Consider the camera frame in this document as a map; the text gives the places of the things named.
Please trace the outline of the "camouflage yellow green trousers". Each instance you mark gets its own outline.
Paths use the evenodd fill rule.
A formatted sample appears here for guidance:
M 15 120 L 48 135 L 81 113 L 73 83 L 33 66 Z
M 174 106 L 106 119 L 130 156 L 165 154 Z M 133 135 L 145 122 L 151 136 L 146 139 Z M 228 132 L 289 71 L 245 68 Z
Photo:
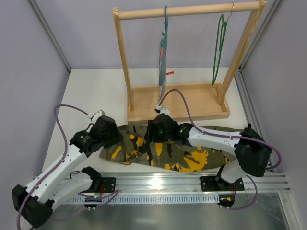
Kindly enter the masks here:
M 209 147 L 179 146 L 171 141 L 150 142 L 146 139 L 146 125 L 122 125 L 123 136 L 119 143 L 102 149 L 99 157 L 109 162 L 130 165 L 132 163 L 173 170 L 199 172 L 230 164 L 236 156 Z

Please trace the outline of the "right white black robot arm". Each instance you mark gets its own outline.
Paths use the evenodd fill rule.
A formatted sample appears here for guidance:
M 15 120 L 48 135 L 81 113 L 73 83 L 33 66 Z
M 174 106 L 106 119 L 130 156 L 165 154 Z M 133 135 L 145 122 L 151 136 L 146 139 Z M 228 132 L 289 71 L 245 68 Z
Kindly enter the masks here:
M 208 147 L 228 152 L 236 157 L 230 164 L 221 166 L 215 184 L 220 190 L 233 188 L 234 183 L 246 175 L 263 177 L 272 148 L 267 145 L 251 125 L 243 131 L 218 131 L 197 126 L 194 122 L 179 124 L 166 114 L 148 121 L 150 141 L 172 141 L 181 146 Z

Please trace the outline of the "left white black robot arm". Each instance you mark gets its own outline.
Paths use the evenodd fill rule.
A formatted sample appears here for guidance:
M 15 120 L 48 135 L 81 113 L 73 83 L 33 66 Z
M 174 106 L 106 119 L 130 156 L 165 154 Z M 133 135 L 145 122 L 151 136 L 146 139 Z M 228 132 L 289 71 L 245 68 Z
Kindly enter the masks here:
M 115 120 L 109 116 L 93 117 L 90 131 L 77 132 L 61 154 L 44 172 L 26 186 L 12 189 L 17 219 L 26 220 L 32 229 L 44 225 L 68 198 L 81 192 L 97 192 L 103 180 L 92 167 L 83 168 L 75 177 L 67 176 L 102 147 L 111 147 L 123 140 Z

